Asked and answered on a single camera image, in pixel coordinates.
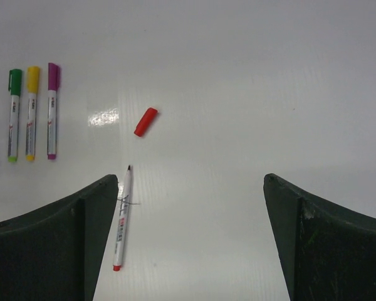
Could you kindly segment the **green pen cap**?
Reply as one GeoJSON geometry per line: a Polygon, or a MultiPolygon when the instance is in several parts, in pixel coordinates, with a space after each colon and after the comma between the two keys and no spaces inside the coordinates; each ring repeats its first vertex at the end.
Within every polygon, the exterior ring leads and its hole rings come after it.
{"type": "Polygon", "coordinates": [[[21,96],[23,71],[12,69],[9,71],[8,91],[10,95],[21,96]]]}

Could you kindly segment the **red-end white marker pen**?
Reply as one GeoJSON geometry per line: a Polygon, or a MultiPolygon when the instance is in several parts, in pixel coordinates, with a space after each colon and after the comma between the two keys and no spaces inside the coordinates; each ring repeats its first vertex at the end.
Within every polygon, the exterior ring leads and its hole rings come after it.
{"type": "MultiPolygon", "coordinates": [[[[132,167],[129,165],[124,177],[122,195],[120,198],[131,195],[131,183],[132,183],[132,167]]],[[[120,211],[118,215],[118,225],[117,225],[117,237],[115,243],[115,253],[113,257],[113,271],[119,272],[123,266],[123,253],[125,248],[125,236],[127,230],[129,214],[129,205],[120,203],[120,211]]]]}

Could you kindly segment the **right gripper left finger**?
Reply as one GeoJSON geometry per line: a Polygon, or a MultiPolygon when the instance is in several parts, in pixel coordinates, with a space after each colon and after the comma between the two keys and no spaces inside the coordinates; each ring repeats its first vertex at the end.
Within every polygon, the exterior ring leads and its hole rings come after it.
{"type": "Polygon", "coordinates": [[[0,222],[0,300],[93,300],[117,203],[109,174],[0,222]]]}

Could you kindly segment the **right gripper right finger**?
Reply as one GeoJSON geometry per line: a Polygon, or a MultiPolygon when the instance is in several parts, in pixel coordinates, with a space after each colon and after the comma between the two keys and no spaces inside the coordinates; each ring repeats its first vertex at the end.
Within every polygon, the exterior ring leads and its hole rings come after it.
{"type": "Polygon", "coordinates": [[[264,198],[291,300],[376,300],[376,219],[276,174],[264,198]]]}

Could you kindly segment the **red pen cap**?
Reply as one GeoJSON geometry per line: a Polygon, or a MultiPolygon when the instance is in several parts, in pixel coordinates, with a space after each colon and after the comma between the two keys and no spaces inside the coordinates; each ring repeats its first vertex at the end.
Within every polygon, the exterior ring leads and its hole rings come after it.
{"type": "Polygon", "coordinates": [[[149,127],[152,125],[153,121],[157,117],[159,111],[155,108],[148,108],[145,113],[143,114],[142,118],[138,122],[134,134],[137,137],[143,137],[145,133],[148,131],[149,127]]]}

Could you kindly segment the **yellow-end white marker pen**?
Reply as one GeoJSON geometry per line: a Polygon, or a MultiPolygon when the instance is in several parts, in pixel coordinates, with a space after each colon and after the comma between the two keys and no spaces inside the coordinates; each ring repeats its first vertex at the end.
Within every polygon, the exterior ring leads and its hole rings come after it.
{"type": "Polygon", "coordinates": [[[26,160],[35,158],[36,143],[36,106],[38,94],[28,93],[28,121],[26,124],[26,160]]]}

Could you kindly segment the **purple pen cap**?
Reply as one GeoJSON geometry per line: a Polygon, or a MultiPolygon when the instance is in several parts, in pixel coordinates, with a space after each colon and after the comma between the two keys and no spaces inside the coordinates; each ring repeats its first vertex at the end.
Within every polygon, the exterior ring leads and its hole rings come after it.
{"type": "Polygon", "coordinates": [[[48,63],[48,90],[57,91],[60,87],[61,68],[55,63],[48,63]]]}

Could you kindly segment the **yellow pen cap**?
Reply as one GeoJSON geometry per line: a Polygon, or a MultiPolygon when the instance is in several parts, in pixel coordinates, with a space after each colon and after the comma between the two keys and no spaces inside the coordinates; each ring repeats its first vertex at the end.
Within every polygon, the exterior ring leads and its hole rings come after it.
{"type": "Polygon", "coordinates": [[[28,93],[37,94],[39,90],[40,67],[30,66],[27,69],[27,89],[28,93]]]}

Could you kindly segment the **green-end white marker pen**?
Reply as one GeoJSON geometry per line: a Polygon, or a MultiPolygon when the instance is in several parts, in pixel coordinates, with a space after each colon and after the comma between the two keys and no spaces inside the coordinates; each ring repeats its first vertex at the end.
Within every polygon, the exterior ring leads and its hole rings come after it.
{"type": "Polygon", "coordinates": [[[16,162],[18,159],[18,133],[19,133],[19,104],[20,97],[11,95],[11,109],[8,131],[8,161],[16,162]]]}

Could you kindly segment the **purple-end white marker pen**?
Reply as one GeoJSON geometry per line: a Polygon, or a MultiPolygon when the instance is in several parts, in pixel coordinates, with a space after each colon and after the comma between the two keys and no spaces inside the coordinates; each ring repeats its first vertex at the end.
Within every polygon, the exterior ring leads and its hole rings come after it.
{"type": "Polygon", "coordinates": [[[57,154],[57,91],[48,90],[47,158],[55,160],[57,154]]]}

